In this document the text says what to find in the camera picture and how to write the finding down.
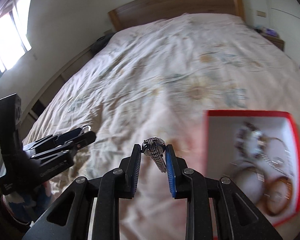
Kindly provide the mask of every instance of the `metal screw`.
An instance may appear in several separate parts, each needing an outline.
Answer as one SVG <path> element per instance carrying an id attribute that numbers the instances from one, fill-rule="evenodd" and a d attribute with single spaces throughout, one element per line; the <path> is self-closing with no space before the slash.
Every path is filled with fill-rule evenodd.
<path id="1" fill-rule="evenodd" d="M 75 179 L 75 182 L 78 183 L 78 184 L 82 184 L 86 181 L 86 178 L 85 177 L 77 177 Z"/>
<path id="2" fill-rule="evenodd" d="M 115 174 L 115 175 L 120 175 L 121 173 L 123 173 L 123 170 L 120 168 L 116 168 L 113 170 L 113 174 Z"/>
<path id="3" fill-rule="evenodd" d="M 221 179 L 221 182 L 222 182 L 223 184 L 230 184 L 231 180 L 230 180 L 229 178 L 227 178 L 227 177 L 223 177 L 223 178 Z"/>
<path id="4" fill-rule="evenodd" d="M 28 150 L 30 147 L 31 147 L 31 146 L 27 146 L 27 145 L 26 145 L 26 146 L 23 147 L 23 150 L 26 151 L 26 150 Z"/>
<path id="5" fill-rule="evenodd" d="M 193 174 L 193 173 L 194 173 L 194 170 L 191 169 L 191 168 L 185 168 L 185 169 L 183 170 L 183 172 L 184 172 L 185 174 L 190 175 L 190 174 Z"/>

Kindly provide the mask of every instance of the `white bedspread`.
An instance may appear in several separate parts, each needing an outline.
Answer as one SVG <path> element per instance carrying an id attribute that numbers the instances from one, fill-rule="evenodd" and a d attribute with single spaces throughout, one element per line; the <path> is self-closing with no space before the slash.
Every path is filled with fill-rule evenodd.
<path id="1" fill-rule="evenodd" d="M 117 33 L 59 91 L 24 143 L 90 125 L 95 143 L 51 180 L 59 195 L 77 176 L 102 176 L 149 137 L 204 174 L 202 113 L 263 109 L 292 113 L 300 129 L 300 70 L 277 47 L 231 15 L 194 14 Z M 142 156 L 133 200 L 120 201 L 121 239 L 184 239 L 185 200 L 174 200 L 167 175 Z M 300 213 L 279 226 L 300 230 Z"/>

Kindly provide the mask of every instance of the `blue gripper pad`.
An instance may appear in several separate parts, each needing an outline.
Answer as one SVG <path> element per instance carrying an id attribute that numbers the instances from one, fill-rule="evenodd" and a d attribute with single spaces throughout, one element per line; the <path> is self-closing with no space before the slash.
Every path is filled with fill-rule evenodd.
<path id="1" fill-rule="evenodd" d="M 168 181 L 169 181 L 169 188 L 172 197 L 176 197 L 177 189 L 176 189 L 176 176 L 174 173 L 171 155 L 168 147 L 166 147 L 166 153 L 165 153 L 165 159 L 166 159 L 166 165 L 167 165 L 167 174 L 168 174 Z"/>
<path id="2" fill-rule="evenodd" d="M 139 178 L 139 172 L 140 172 L 140 164 L 141 164 L 141 152 L 138 153 L 137 161 L 135 163 L 134 169 L 133 169 L 133 195 L 137 191 L 137 185 L 138 185 L 138 178 Z"/>

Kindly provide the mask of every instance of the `window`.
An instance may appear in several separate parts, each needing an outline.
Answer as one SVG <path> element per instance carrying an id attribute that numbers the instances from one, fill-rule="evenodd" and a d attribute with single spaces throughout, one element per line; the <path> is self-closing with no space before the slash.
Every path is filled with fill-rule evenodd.
<path id="1" fill-rule="evenodd" d="M 30 0 L 10 0 L 0 13 L 0 76 L 31 49 L 26 37 Z"/>

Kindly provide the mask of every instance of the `red box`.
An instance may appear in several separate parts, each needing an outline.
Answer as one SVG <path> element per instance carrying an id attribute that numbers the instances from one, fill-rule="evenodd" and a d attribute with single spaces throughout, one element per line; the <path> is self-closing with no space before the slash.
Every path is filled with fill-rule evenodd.
<path id="1" fill-rule="evenodd" d="M 263 209 L 263 205 L 256 205 L 273 224 L 279 225 L 289 220 L 300 210 L 300 140 L 298 129 L 292 116 L 287 112 L 279 111 L 253 111 L 253 110 L 209 110 L 206 112 L 207 134 L 207 162 L 205 176 L 212 179 L 224 177 L 229 163 L 240 159 L 240 152 L 235 146 L 238 131 L 244 122 L 254 124 L 268 138 L 278 138 L 284 142 L 288 151 L 282 150 L 274 144 L 269 144 L 267 155 L 269 159 L 281 154 L 290 156 L 287 158 L 284 168 L 292 172 L 292 196 L 285 210 L 279 215 L 270 216 Z M 267 181 L 274 181 L 282 174 L 269 165 L 260 164 L 264 169 Z"/>

